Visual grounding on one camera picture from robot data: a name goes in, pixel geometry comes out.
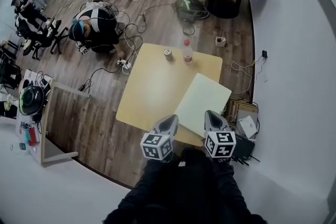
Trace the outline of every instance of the black stand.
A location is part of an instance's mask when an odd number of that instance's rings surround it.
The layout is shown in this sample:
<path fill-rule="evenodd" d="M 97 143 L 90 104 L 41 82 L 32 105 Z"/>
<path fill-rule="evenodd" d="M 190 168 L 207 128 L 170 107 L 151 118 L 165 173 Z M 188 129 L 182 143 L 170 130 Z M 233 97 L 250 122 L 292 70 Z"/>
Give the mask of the black stand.
<path fill-rule="evenodd" d="M 55 37 L 54 44 L 53 44 L 53 46 L 51 47 L 51 50 L 50 50 L 50 53 L 51 53 L 51 54 L 54 54 L 53 50 L 54 50 L 55 46 L 57 46 L 58 54 L 62 54 L 61 50 L 59 49 L 59 43 L 60 43 L 60 41 L 61 41 L 62 39 L 64 39 L 64 38 L 66 38 L 66 37 L 69 36 L 69 35 L 62 36 L 63 33 L 64 33 L 64 31 L 68 31 L 68 30 L 69 30 L 68 27 L 65 27 L 65 28 L 61 31 L 61 33 L 60 33 L 57 37 Z"/>
<path fill-rule="evenodd" d="M 242 0 L 206 0 L 207 10 L 218 18 L 232 19 L 238 16 Z"/>

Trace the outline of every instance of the black jacket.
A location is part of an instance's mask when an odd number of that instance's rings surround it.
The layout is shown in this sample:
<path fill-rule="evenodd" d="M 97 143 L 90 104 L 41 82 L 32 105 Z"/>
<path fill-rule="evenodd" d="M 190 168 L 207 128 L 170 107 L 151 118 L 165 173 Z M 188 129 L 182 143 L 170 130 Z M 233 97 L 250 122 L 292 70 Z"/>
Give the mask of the black jacket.
<path fill-rule="evenodd" d="M 150 160 L 135 188 L 104 223 L 265 223 L 247 209 L 233 174 L 232 166 L 194 149 L 169 163 Z"/>
<path fill-rule="evenodd" d="M 22 6 L 26 5 L 27 2 L 28 2 L 28 0 L 19 0 L 19 1 L 20 1 L 20 6 L 15 7 L 15 9 L 14 9 L 14 13 L 15 13 L 15 14 L 19 14 L 19 13 L 21 13 L 21 15 L 22 15 L 23 17 L 25 17 L 26 19 L 28 19 L 29 17 L 32 17 L 32 16 L 36 13 L 36 11 L 35 11 L 34 7 L 32 6 L 32 4 L 28 5 L 28 6 L 24 9 L 24 11 L 22 11 L 22 10 L 21 10 L 21 9 L 22 9 Z"/>

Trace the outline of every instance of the black sleeve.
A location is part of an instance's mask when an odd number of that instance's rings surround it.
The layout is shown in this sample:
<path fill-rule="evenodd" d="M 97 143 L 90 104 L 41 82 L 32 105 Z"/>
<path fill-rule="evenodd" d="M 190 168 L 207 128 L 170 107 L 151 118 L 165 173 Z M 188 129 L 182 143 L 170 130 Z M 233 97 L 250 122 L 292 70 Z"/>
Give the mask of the black sleeve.
<path fill-rule="evenodd" d="M 219 194 L 235 215 L 237 215 L 243 223 L 266 223 L 261 216 L 252 215 L 247 209 L 242 193 L 233 178 L 234 171 L 232 165 L 218 163 L 214 160 L 212 161 L 212 164 Z"/>
<path fill-rule="evenodd" d="M 112 213 L 109 213 L 104 221 L 105 224 L 130 224 L 149 201 L 155 183 L 161 175 L 166 164 L 160 161 L 149 160 L 144 169 L 139 182 L 136 184 L 125 198 L 121 200 L 119 206 Z"/>
<path fill-rule="evenodd" d="M 27 4 L 28 0 L 21 0 L 24 5 Z"/>

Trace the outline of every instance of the chair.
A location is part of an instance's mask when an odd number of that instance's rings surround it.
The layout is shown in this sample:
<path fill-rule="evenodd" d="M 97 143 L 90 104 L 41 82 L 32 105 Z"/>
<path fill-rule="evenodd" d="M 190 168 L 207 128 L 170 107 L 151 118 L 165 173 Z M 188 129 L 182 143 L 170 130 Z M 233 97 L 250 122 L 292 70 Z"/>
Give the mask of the chair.
<path fill-rule="evenodd" d="M 60 20 L 56 21 L 56 25 L 55 25 L 55 27 L 52 25 L 52 24 L 53 24 L 53 21 L 54 21 L 54 18 L 50 21 L 50 27 L 51 27 L 52 30 L 53 30 L 52 33 L 51 33 L 51 34 L 52 34 L 52 39 L 53 39 L 52 42 L 51 42 L 50 44 L 48 44 L 48 45 L 45 45 L 45 44 L 42 44 L 40 41 L 33 40 L 33 39 L 29 38 L 29 39 L 31 40 L 31 43 L 30 43 L 30 45 L 23 51 L 23 55 L 24 55 L 24 56 L 30 54 L 30 52 L 33 50 L 34 53 L 33 53 L 33 55 L 32 55 L 32 58 L 33 58 L 33 59 L 37 59 L 37 60 L 39 61 L 40 59 L 38 58 L 38 50 L 39 50 L 40 48 L 47 48 L 47 47 L 50 47 L 52 43 L 53 43 L 53 46 L 52 46 L 52 48 L 51 48 L 50 53 L 51 53 L 51 54 L 54 54 L 53 49 L 57 46 L 58 53 L 59 53 L 59 54 L 62 54 L 62 52 L 60 51 L 60 48 L 59 48 L 59 43 L 60 43 L 60 41 L 61 41 L 62 39 L 67 38 L 67 37 L 69 36 L 69 35 L 64 35 L 64 36 L 63 36 L 64 31 L 68 31 L 68 28 L 65 27 L 65 28 L 61 31 L 61 33 L 60 33 L 59 35 L 57 35 L 57 34 L 58 34 L 58 31 L 57 31 L 57 30 L 58 30 L 58 28 L 59 28 L 59 26 L 60 26 L 60 24 L 61 24 L 61 21 L 60 21 Z M 40 24 L 40 26 L 39 26 L 39 28 L 37 29 L 37 31 L 40 31 L 41 26 L 42 26 L 42 23 Z"/>

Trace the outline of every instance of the person sitting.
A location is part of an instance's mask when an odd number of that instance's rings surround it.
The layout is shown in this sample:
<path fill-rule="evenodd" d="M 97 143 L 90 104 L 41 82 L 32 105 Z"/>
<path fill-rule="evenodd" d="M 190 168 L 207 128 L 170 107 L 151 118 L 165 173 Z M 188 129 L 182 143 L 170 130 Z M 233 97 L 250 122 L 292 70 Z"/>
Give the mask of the person sitting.
<path fill-rule="evenodd" d="M 15 6 L 15 14 L 18 15 L 20 13 L 36 29 L 39 27 L 39 23 L 36 22 L 36 19 L 40 19 L 42 22 L 46 23 L 47 26 L 50 24 L 47 18 L 32 6 L 32 3 L 29 0 L 12 0 L 12 6 Z"/>
<path fill-rule="evenodd" d="M 72 20 L 69 38 L 85 42 L 86 47 L 96 53 L 109 53 L 115 49 L 118 57 L 123 59 L 125 53 L 119 44 L 116 24 L 114 15 L 103 9 L 85 9 Z"/>
<path fill-rule="evenodd" d="M 29 28 L 26 20 L 20 16 L 17 16 L 15 26 L 17 28 L 17 33 L 20 33 L 25 39 L 40 42 L 42 47 L 49 47 L 53 41 L 54 37 L 52 36 L 52 32 L 50 30 L 47 35 L 36 33 Z"/>

